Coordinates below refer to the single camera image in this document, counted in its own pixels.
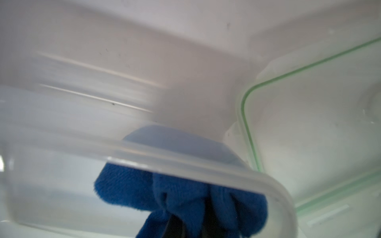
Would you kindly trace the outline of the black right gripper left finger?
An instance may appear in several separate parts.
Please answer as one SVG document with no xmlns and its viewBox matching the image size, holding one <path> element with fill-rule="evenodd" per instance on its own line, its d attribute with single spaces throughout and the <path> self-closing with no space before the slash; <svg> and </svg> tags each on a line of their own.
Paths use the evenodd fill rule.
<svg viewBox="0 0 381 238">
<path fill-rule="evenodd" d="M 171 215 L 168 220 L 163 238 L 186 238 L 186 227 L 181 219 L 175 215 Z"/>
</svg>

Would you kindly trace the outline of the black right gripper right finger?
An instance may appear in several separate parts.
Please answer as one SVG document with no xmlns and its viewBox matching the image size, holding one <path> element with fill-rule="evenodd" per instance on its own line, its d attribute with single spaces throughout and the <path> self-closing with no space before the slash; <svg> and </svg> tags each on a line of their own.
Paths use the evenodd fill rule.
<svg viewBox="0 0 381 238">
<path fill-rule="evenodd" d="M 205 203 L 205 214 L 202 224 L 202 238 L 224 238 L 225 230 L 220 226 L 212 202 Z"/>
</svg>

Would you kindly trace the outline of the blue microfibre cloth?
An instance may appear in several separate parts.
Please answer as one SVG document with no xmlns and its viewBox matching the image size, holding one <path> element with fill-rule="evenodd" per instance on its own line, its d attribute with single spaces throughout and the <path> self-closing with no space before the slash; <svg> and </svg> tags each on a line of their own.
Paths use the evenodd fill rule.
<svg viewBox="0 0 381 238">
<path fill-rule="evenodd" d="M 163 126 L 140 128 L 126 141 L 245 167 L 243 160 L 223 143 Z M 187 238 L 202 237 L 205 203 L 212 202 L 225 238 L 258 234 L 268 219 L 264 195 L 107 163 L 94 183 L 106 203 L 150 212 L 140 238 L 162 238 L 171 215 L 186 227 Z"/>
</svg>

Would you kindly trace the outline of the translucent lunch box lid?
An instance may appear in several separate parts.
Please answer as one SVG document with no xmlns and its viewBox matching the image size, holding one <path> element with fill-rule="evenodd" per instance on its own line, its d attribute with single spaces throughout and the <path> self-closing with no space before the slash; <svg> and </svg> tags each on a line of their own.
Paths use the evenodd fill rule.
<svg viewBox="0 0 381 238">
<path fill-rule="evenodd" d="M 237 114 L 250 165 L 292 196 L 299 236 L 380 237 L 380 37 L 262 74 Z"/>
</svg>

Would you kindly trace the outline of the translucent plastic lunch box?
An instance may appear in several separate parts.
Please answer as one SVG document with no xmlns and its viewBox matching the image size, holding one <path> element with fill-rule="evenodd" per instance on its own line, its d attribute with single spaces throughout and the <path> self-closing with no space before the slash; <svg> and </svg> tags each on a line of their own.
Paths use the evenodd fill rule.
<svg viewBox="0 0 381 238">
<path fill-rule="evenodd" d="M 88 12 L 1 13 L 2 225 L 24 237 L 134 238 L 150 215 L 112 205 L 106 164 L 258 193 L 259 238 L 297 237 L 292 198 L 249 160 L 245 58 Z"/>
</svg>

